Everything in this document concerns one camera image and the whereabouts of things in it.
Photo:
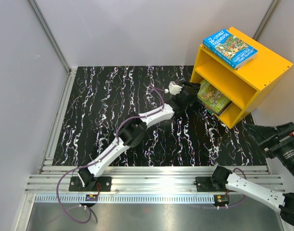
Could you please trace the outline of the green 65-storey treehouse book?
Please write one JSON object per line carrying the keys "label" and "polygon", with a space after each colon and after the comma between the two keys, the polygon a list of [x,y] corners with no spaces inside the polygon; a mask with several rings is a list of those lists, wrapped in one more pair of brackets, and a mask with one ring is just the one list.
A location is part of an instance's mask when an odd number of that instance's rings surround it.
{"label": "green 65-storey treehouse book", "polygon": [[205,79],[200,82],[201,87],[197,93],[197,98],[205,107],[214,106],[216,104],[226,104],[231,102],[222,92],[217,90]]}

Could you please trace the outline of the dark tale of two cities book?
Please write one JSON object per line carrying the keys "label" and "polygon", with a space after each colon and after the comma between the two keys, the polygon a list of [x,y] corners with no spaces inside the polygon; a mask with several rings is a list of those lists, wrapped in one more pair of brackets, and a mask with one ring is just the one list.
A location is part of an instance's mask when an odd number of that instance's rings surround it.
{"label": "dark tale of two cities book", "polygon": [[221,111],[223,113],[231,104],[232,102],[228,102],[226,104],[216,104],[214,106],[209,107],[216,110],[217,112]]}

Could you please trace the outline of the blue 26-storey treehouse book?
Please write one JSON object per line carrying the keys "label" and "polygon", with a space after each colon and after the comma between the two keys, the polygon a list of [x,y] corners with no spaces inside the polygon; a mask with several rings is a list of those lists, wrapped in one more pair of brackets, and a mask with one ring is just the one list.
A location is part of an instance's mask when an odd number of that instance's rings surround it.
{"label": "blue 26-storey treehouse book", "polygon": [[203,45],[213,47],[224,56],[237,64],[237,68],[254,59],[258,50],[231,34],[228,30],[222,29],[215,34],[205,38]]}

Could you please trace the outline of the blue back-cover book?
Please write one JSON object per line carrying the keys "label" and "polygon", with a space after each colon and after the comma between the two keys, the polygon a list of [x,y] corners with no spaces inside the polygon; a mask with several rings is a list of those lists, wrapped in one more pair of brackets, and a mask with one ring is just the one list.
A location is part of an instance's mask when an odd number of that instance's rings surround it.
{"label": "blue back-cover book", "polygon": [[206,49],[208,49],[210,52],[214,53],[216,56],[218,56],[221,60],[226,62],[231,68],[237,69],[237,64],[234,63],[232,60],[230,60],[228,57],[224,56],[222,53],[214,49],[213,47],[208,47],[204,45]]}

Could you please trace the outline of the green 104-storey treehouse book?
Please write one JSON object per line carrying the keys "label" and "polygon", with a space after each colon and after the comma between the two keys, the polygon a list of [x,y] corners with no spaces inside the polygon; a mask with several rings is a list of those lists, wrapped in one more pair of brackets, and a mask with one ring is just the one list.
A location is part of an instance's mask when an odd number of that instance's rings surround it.
{"label": "green 104-storey treehouse book", "polygon": [[216,116],[220,116],[222,114],[221,111],[217,112],[216,110],[206,107],[206,110],[211,114],[211,115],[216,115]]}

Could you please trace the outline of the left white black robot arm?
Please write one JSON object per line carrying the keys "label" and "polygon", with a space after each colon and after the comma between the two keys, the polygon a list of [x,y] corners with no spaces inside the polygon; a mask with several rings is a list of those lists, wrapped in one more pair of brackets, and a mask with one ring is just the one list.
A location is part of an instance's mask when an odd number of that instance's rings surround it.
{"label": "left white black robot arm", "polygon": [[148,128],[181,115],[189,105],[195,103],[200,86],[199,83],[187,81],[179,86],[171,81],[168,93],[172,98],[166,102],[161,98],[160,107],[145,113],[132,114],[125,119],[118,127],[112,143],[96,159],[78,170],[78,186],[83,190],[92,191],[105,169],[122,153],[136,147]]}

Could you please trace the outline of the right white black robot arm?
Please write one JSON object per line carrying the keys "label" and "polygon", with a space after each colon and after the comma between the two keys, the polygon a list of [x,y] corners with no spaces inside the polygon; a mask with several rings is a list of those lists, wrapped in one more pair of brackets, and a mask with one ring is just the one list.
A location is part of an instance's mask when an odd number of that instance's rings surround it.
{"label": "right white black robot arm", "polygon": [[[294,123],[278,126],[243,126],[265,158],[277,158],[294,177]],[[273,191],[239,177],[225,167],[216,167],[211,187],[242,193],[277,212],[282,220],[294,226],[294,192]]]}

